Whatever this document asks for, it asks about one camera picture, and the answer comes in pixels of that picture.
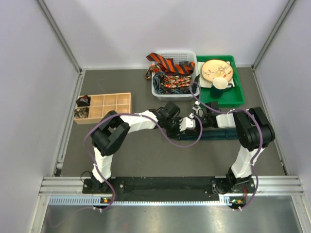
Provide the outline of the dark teal necktie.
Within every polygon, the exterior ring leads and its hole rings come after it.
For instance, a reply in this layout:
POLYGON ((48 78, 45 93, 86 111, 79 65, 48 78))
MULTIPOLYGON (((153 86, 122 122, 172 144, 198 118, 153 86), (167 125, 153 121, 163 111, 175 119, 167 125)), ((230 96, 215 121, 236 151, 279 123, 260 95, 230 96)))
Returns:
MULTIPOLYGON (((175 140, 195 141, 199 137, 200 132, 187 131, 178 136, 174 136, 175 140)), ((212 140, 237 140, 239 139, 236 129, 214 129, 206 130, 202 132, 200 140, 212 141, 212 140)))

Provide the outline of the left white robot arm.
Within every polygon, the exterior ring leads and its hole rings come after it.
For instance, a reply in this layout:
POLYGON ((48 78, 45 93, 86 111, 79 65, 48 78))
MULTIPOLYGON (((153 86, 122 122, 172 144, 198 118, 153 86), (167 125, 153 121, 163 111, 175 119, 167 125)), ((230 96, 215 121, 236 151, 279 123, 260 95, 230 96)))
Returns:
POLYGON ((102 193, 110 188, 113 154, 119 150, 129 133, 163 128, 168 138, 174 138, 186 130, 195 129, 195 119, 180 117, 179 113, 180 108, 172 102, 158 109, 149 109, 138 116, 113 116, 116 111, 108 112, 104 117, 108 121, 91 134, 96 161, 91 172, 94 188, 102 193))

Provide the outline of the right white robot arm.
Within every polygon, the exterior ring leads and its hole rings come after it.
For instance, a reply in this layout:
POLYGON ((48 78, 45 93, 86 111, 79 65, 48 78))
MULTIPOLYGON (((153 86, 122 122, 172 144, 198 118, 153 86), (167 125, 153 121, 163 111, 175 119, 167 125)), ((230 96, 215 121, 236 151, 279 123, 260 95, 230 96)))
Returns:
POLYGON ((241 145, 225 180, 214 181, 214 190, 220 194, 241 191, 253 183, 254 165, 259 155, 274 141, 275 131, 260 107, 222 112, 217 102, 204 103, 203 106, 206 114, 202 121, 206 121, 208 127, 234 129, 241 145))

